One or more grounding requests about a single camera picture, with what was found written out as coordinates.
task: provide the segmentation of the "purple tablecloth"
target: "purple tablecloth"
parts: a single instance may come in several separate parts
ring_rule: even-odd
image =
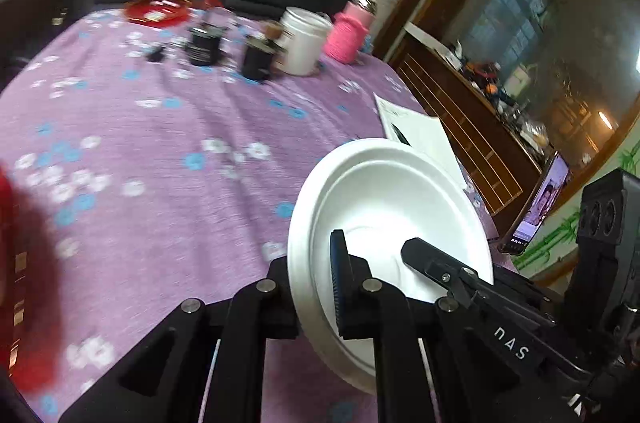
[[[374,92],[421,111],[370,56],[323,59],[314,77],[246,80],[234,62],[245,20],[223,42],[223,66],[191,66],[173,47],[164,62],[146,61],[149,44],[187,26],[91,14],[2,94],[0,159],[23,196],[28,251],[14,380],[46,423],[183,299],[228,298],[266,274],[286,252],[294,202],[319,159],[383,136]],[[303,337],[269,342],[265,375],[268,423],[376,420],[375,398],[331,373]]]

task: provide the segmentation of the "white jar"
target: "white jar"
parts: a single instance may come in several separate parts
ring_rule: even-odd
[[[287,8],[280,23],[284,32],[277,44],[285,50],[280,69],[290,75],[310,75],[334,25],[328,18],[302,8]]]

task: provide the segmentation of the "white container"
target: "white container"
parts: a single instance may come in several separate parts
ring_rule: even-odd
[[[513,73],[511,73],[509,78],[507,78],[507,81],[504,83],[504,92],[515,100],[529,85],[530,80],[531,77],[529,77],[527,69],[520,65],[513,70]]]
[[[371,340],[342,340],[335,323],[329,240],[343,229],[351,255],[407,297],[434,302],[444,288],[402,262],[412,237],[433,244],[475,269],[494,274],[484,229],[459,184],[430,158],[391,140],[356,140],[316,165],[302,185],[289,225],[291,295],[306,337],[334,373],[364,392],[376,392]]]
[[[327,18],[302,8],[287,8],[280,23],[284,34],[278,45],[286,50],[280,58],[280,69],[290,75],[310,75],[334,25]]]

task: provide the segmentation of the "wooden cabinet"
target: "wooden cabinet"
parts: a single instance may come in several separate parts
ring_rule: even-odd
[[[424,110],[441,120],[453,152],[504,235],[540,178],[539,165],[484,96],[417,40],[406,36],[392,67]]]

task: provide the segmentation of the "white paper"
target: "white paper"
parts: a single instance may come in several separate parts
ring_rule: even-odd
[[[375,97],[385,136],[402,143],[393,128],[396,126],[411,147],[431,158],[460,188],[466,188],[465,177],[440,119],[396,106],[377,95]]]
[[[438,39],[418,28],[413,22],[407,22],[404,25],[404,30],[421,44],[436,51],[453,69],[460,71],[462,62]]]

